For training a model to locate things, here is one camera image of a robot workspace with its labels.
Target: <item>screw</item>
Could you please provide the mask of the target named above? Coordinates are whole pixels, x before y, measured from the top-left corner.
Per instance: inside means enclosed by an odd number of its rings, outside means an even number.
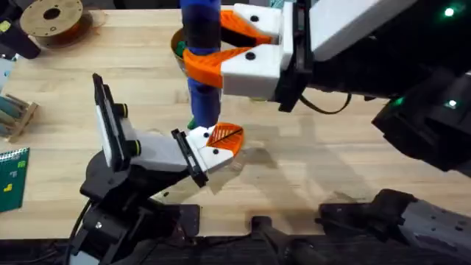
[[[245,59],[247,59],[247,60],[254,60],[254,59],[255,59],[255,53],[253,53],[253,52],[247,52],[247,53],[245,54]]]

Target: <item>green book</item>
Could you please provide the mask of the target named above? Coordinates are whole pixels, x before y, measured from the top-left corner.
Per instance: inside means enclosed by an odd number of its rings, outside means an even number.
[[[28,167],[29,148],[0,154],[0,212],[18,209]]]

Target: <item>wooden block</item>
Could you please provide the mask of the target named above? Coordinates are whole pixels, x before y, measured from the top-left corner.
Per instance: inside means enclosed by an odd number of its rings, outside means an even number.
[[[18,136],[23,132],[23,129],[28,124],[29,120],[32,118],[32,114],[35,112],[38,105],[36,103],[31,103],[29,107],[26,109],[26,112],[21,117],[19,123],[17,124],[16,128],[12,131],[12,135],[7,139],[10,143],[14,143],[18,140]]]

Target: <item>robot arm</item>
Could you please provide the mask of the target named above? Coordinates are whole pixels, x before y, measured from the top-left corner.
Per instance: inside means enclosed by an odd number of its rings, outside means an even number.
[[[323,204],[320,218],[326,234],[349,230],[368,233],[380,241],[389,239],[435,250],[464,261],[471,259],[468,216],[439,208],[413,195],[383,189],[371,203]]]
[[[93,75],[103,150],[90,161],[80,193],[90,198],[71,253],[86,252],[108,265],[128,256],[144,239],[179,239],[199,231],[198,205],[164,205],[150,197],[191,176],[203,187],[211,173],[232,161],[244,131],[234,124],[198,127],[173,137],[135,130],[126,104],[113,101]]]
[[[373,124],[403,154],[447,171],[471,160],[470,13],[466,1],[236,4],[222,12],[222,40],[243,47],[183,57],[191,78],[280,111],[306,87],[391,99]]]

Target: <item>orange textured pad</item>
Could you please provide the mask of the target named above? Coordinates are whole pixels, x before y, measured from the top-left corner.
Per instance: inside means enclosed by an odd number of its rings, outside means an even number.
[[[236,48],[208,55],[195,55],[185,49],[183,61],[186,74],[203,84],[222,88],[221,63],[250,49],[250,47]]]
[[[221,11],[221,27],[237,32],[241,35],[255,39],[255,45],[270,44],[272,37],[263,35],[248,24],[244,19],[239,18],[232,10]]]
[[[219,122],[214,127],[214,131],[208,139],[206,146],[227,149],[232,151],[234,156],[242,148],[244,142],[244,129],[238,125]]]

